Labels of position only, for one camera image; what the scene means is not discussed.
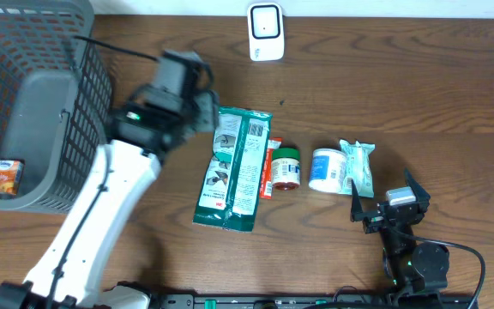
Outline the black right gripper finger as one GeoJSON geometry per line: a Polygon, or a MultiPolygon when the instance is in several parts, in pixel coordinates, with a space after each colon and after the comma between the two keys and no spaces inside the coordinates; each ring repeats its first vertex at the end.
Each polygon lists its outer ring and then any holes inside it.
{"type": "Polygon", "coordinates": [[[414,179],[406,168],[404,170],[406,184],[412,189],[416,202],[421,210],[427,210],[430,206],[431,195],[414,179]]]}
{"type": "Polygon", "coordinates": [[[364,211],[362,208],[362,203],[360,196],[358,194],[357,187],[355,185],[355,181],[351,179],[351,187],[352,187],[352,206],[350,212],[350,220],[351,222],[362,221],[364,218],[364,211]]]}

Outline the light green wipes pack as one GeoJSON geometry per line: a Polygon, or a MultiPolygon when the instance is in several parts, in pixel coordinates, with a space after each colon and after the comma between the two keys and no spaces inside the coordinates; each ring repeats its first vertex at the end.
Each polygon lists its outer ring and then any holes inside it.
{"type": "Polygon", "coordinates": [[[369,156],[375,149],[375,145],[359,141],[349,143],[344,139],[339,141],[339,145],[340,150],[346,155],[345,175],[340,182],[339,193],[351,195],[352,183],[354,183],[361,197],[373,198],[375,194],[369,156]]]}

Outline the white blue label tub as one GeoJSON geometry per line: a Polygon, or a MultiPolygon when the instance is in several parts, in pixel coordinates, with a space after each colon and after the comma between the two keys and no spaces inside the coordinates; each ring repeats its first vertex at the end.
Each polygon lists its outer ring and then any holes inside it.
{"type": "Polygon", "coordinates": [[[312,190],[339,194],[346,175],[346,154],[332,148],[313,151],[309,177],[312,190]]]}

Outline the red stick packet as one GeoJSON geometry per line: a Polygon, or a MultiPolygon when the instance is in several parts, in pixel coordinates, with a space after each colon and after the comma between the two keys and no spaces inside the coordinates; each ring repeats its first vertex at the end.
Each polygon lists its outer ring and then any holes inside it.
{"type": "Polygon", "coordinates": [[[266,156],[262,169],[261,185],[259,188],[259,197],[263,199],[272,198],[272,181],[271,181],[271,161],[272,153],[280,147],[282,143],[281,137],[270,137],[268,139],[268,146],[266,150],[266,156]]]}

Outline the green lid jar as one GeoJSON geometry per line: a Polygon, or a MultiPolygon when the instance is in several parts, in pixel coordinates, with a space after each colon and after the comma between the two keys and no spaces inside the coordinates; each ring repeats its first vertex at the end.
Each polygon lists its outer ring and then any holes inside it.
{"type": "Polygon", "coordinates": [[[291,191],[300,186],[300,155],[295,148],[278,148],[272,153],[271,181],[274,190],[291,191]]]}

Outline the green 3M glove package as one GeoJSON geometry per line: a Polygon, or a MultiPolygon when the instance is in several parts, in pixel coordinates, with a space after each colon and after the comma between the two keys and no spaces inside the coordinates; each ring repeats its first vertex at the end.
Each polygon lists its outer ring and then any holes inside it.
{"type": "Polygon", "coordinates": [[[272,118],[269,112],[221,107],[193,223],[252,232],[272,118]]]}

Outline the orange small box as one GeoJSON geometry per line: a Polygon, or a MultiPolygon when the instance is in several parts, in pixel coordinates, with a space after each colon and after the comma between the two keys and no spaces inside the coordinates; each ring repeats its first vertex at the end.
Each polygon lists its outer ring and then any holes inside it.
{"type": "Polygon", "coordinates": [[[21,161],[0,160],[0,194],[18,193],[23,167],[21,161]]]}

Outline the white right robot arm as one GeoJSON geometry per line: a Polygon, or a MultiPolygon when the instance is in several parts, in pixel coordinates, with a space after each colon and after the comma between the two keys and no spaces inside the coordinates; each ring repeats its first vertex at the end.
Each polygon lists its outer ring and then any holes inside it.
{"type": "Polygon", "coordinates": [[[364,211],[358,188],[352,185],[351,221],[360,221],[364,232],[379,233],[383,264],[395,287],[387,301],[398,305],[410,297],[437,297],[448,286],[449,250],[445,245],[416,240],[413,225],[425,217],[431,196],[407,170],[406,185],[387,192],[387,200],[364,211]]]}

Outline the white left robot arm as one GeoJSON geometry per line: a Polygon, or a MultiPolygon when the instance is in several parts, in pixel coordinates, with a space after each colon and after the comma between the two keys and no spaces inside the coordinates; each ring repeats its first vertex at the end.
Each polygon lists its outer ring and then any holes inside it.
{"type": "Polygon", "coordinates": [[[0,308],[148,308],[152,294],[131,282],[100,288],[133,208],[166,157],[219,123],[214,75],[193,51],[164,51],[149,84],[111,113],[105,142],[51,245],[24,282],[0,285],[0,308]]]}

